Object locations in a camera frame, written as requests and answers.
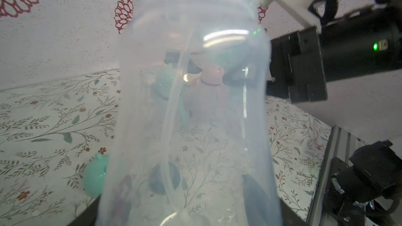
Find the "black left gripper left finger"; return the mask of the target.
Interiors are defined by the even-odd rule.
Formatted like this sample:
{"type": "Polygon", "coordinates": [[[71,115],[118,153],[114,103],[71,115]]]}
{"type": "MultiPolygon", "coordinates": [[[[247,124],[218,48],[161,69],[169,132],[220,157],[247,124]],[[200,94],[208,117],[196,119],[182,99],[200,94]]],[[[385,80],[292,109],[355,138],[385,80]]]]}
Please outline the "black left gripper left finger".
{"type": "Polygon", "coordinates": [[[68,226],[95,226],[101,196],[97,197],[76,219],[68,226]]]}

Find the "pink bear cap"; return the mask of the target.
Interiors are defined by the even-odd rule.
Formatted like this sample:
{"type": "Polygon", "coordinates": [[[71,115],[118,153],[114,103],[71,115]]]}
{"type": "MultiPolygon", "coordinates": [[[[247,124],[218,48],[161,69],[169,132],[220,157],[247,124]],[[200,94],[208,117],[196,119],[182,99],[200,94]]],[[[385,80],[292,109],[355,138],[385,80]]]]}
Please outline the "pink bear cap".
{"type": "Polygon", "coordinates": [[[217,87],[223,83],[225,70],[223,67],[215,64],[208,64],[203,68],[201,82],[207,86],[217,87]]]}

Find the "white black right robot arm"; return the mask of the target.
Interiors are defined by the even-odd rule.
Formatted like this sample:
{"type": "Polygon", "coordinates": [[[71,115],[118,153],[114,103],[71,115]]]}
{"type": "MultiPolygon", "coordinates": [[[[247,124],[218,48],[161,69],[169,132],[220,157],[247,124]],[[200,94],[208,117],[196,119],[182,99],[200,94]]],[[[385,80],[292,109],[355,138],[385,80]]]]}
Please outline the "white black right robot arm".
{"type": "Polygon", "coordinates": [[[402,0],[357,9],[319,31],[315,27],[271,41],[266,94],[291,103],[325,101],[327,83],[402,67],[402,0]]]}

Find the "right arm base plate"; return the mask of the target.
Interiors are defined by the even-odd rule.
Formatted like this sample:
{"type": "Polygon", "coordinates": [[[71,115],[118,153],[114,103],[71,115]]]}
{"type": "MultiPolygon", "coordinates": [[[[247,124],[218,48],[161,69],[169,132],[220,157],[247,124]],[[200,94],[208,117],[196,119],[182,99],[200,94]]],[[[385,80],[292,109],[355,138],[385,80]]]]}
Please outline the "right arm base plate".
{"type": "Polygon", "coordinates": [[[402,160],[389,140],[357,149],[346,164],[331,161],[323,209],[339,226],[394,226],[402,199],[402,160]]]}

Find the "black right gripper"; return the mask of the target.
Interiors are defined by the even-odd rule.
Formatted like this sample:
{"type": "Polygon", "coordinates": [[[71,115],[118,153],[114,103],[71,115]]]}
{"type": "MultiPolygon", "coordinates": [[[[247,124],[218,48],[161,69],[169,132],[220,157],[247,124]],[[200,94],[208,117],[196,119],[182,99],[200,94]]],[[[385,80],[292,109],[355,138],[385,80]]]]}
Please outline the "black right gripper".
{"type": "Polygon", "coordinates": [[[328,99],[319,32],[316,27],[271,40],[271,79],[266,95],[291,103],[328,99]]]}

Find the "mint bear cap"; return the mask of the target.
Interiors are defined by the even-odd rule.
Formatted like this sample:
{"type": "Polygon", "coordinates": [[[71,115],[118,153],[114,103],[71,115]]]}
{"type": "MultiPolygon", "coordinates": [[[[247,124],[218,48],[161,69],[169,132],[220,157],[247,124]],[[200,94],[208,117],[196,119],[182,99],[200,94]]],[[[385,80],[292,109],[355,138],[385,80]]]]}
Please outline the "mint bear cap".
{"type": "Polygon", "coordinates": [[[176,71],[172,64],[168,64],[156,73],[155,82],[151,86],[154,97],[169,100],[176,71]]]}

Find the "mint cap with handle ring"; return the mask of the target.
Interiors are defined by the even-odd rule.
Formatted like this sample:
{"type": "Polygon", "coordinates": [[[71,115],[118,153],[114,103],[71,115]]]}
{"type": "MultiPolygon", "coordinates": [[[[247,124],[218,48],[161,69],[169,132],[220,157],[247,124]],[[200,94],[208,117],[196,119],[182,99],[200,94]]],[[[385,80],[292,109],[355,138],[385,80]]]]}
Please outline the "mint cap with handle ring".
{"type": "Polygon", "coordinates": [[[87,165],[83,173],[84,191],[91,198],[99,197],[103,191],[109,157],[109,155],[96,153],[95,158],[87,165]]]}

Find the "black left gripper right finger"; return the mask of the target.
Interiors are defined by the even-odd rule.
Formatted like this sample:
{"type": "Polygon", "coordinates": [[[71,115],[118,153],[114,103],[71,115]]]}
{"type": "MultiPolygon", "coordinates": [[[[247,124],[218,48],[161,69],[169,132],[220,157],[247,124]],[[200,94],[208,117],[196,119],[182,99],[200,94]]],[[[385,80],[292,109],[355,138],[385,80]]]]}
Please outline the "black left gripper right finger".
{"type": "Polygon", "coordinates": [[[309,226],[282,199],[280,199],[283,226],[309,226]]]}

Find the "clear bottle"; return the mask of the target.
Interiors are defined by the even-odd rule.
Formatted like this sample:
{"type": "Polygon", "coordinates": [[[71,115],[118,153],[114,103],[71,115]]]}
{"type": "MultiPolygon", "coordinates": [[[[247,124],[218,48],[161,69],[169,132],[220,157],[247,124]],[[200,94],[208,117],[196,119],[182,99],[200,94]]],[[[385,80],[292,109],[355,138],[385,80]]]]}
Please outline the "clear bottle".
{"type": "Polygon", "coordinates": [[[266,74],[271,45],[260,28],[259,0],[132,0],[133,19],[118,48],[121,100],[106,170],[98,226],[280,226],[282,216],[266,130],[266,74]],[[154,97],[156,73],[176,68],[168,101],[154,97]],[[220,86],[203,84],[208,64],[224,68],[220,86]],[[241,195],[213,199],[239,215],[220,225],[181,204],[180,171],[170,161],[179,129],[219,118],[231,155],[244,154],[231,174],[241,195]]]}

